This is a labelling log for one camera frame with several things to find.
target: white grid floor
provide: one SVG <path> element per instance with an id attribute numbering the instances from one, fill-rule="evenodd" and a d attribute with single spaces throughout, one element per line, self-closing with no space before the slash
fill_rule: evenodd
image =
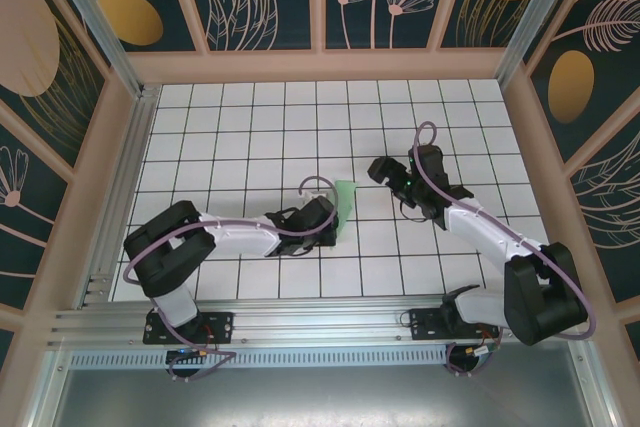
<path id="1" fill-rule="evenodd" d="M 333 248 L 302 258 L 219 258 L 189 279 L 199 300 L 441 294 L 499 283 L 473 247 L 432 222 L 405 220 L 367 176 L 389 155 L 408 165 L 416 125 L 438 126 L 452 184 L 541 242 L 546 234 L 495 80 L 166 85 L 129 217 L 131 232 L 178 200 L 225 217 L 301 206 L 309 176 L 358 182 Z M 405 208 L 405 213 L 418 216 Z M 143 300 L 121 270 L 112 300 Z"/>

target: gray floor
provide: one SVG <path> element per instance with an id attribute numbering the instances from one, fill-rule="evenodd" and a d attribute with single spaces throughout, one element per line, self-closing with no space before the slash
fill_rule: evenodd
<path id="1" fill-rule="evenodd" d="M 509 345 L 477 378 L 440 365 L 223 369 L 193 384 L 162 371 L 77 371 L 57 427 L 589 426 L 566 345 Z"/>

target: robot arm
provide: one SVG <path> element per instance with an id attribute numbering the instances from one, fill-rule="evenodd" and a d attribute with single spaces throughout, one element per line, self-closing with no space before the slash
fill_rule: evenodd
<path id="1" fill-rule="evenodd" d="M 474 214 L 481 205 L 471 192 L 449 185 L 438 147 L 422 145 L 418 155 L 415 159 L 413 150 L 409 151 L 408 171 L 391 157 L 379 157 L 371 164 L 369 176 L 380 184 L 386 180 L 385 185 L 401 202 L 419 207 L 425 218 L 473 245 L 504 276 L 503 291 L 474 285 L 444 295 L 441 312 L 451 330 L 459 322 L 496 325 L 511 329 L 521 342 L 533 345 L 587 319 L 584 306 L 569 286 L 521 244 L 526 240 L 539 249 L 579 285 L 573 258 L 564 245 L 546 246 L 524 236 L 514 240 L 496 224 Z M 473 211 L 451 204 L 435 192 L 422 179 L 415 162 L 421 163 L 437 187 Z M 540 279 L 549 282 L 544 284 Z"/>
<path id="2" fill-rule="evenodd" d="M 303 237 L 278 234 L 276 227 L 288 232 L 306 232 L 327 221 L 334 210 L 323 196 L 313 198 L 301 209 L 289 208 L 266 213 L 249 220 L 246 225 L 229 225 L 222 217 L 198 212 L 188 201 L 178 202 L 131 233 L 124 242 L 130 259 L 179 227 L 201 221 L 219 221 L 220 225 L 196 228 L 179 236 L 176 242 L 165 242 L 136 266 L 135 272 L 145 295 L 164 313 L 168 323 L 187 339 L 201 328 L 200 312 L 191 297 L 186 280 L 209 256 L 216 254 L 251 254 L 273 257 L 304 255 L 316 246 L 336 244 L 337 216 L 322 231 Z"/>

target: black mounting plate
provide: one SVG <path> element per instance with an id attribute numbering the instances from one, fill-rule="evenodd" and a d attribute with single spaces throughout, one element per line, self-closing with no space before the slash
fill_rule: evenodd
<path id="1" fill-rule="evenodd" d="M 411 329 L 413 340 L 482 339 L 482 330 L 478 324 L 460 322 L 453 332 L 449 330 L 440 309 L 411 309 L 403 314 L 400 320 L 403 325 Z M 493 337 L 498 337 L 500 333 L 498 327 L 489 325 L 483 327 Z"/>
<path id="2" fill-rule="evenodd" d="M 215 345 L 231 343 L 231 334 L 233 333 L 233 313 L 231 312 L 202 312 L 203 328 L 189 339 L 198 345 Z M 209 326 L 213 339 L 207 339 L 208 332 L 204 325 Z M 156 312 L 147 314 L 147 323 L 144 328 L 144 336 L 142 343 L 145 345 L 180 345 L 182 342 L 177 340 L 167 330 L 162 319 Z"/>

